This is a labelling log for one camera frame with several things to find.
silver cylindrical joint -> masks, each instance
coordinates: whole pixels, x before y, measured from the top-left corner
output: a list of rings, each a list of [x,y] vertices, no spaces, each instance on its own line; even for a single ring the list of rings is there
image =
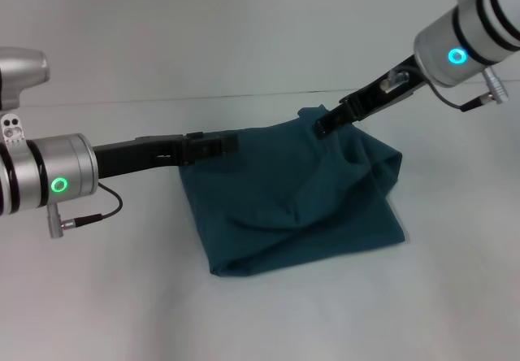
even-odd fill
[[[93,194],[98,162],[92,146],[79,133],[34,140],[41,154],[48,200],[53,204]]]
[[[466,0],[417,35],[415,58],[453,87],[520,50],[520,0]]]

white background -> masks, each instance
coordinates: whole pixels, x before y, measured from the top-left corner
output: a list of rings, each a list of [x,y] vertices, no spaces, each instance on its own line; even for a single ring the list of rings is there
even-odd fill
[[[0,0],[0,45],[49,55],[51,82],[23,94],[27,136],[82,132],[99,145],[333,107],[346,94],[334,90],[408,57],[414,35],[453,4]],[[214,277],[175,169],[107,180],[123,212],[58,241],[44,210],[2,218],[0,359],[518,359],[517,62],[498,67],[511,80],[502,107],[463,115],[422,89],[359,125],[404,154],[391,194],[407,234],[399,246]],[[481,92],[446,94],[462,103]],[[114,205],[100,191],[61,208],[74,217]]]

cloth fold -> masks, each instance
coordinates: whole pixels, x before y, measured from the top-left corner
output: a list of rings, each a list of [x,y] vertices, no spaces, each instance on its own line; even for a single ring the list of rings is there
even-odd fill
[[[181,167],[216,276],[250,276],[405,240],[386,196],[402,155],[352,125],[323,140],[323,106],[236,133],[239,152]]]

teal cloth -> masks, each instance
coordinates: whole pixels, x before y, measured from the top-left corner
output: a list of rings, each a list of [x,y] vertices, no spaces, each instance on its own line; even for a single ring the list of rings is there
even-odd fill
[[[239,152],[180,169],[211,273],[250,276],[405,240],[385,199],[402,155],[352,125],[318,140],[312,125],[326,112],[214,133],[236,133]]]

green led ring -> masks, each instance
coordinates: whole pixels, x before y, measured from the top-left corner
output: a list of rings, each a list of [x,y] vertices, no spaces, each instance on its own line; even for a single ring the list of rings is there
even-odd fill
[[[56,185],[60,182],[63,184],[63,186],[61,188],[57,188]],[[68,187],[68,181],[61,176],[59,176],[58,178],[53,180],[52,184],[50,184],[50,188],[55,193],[62,193],[67,187]]]

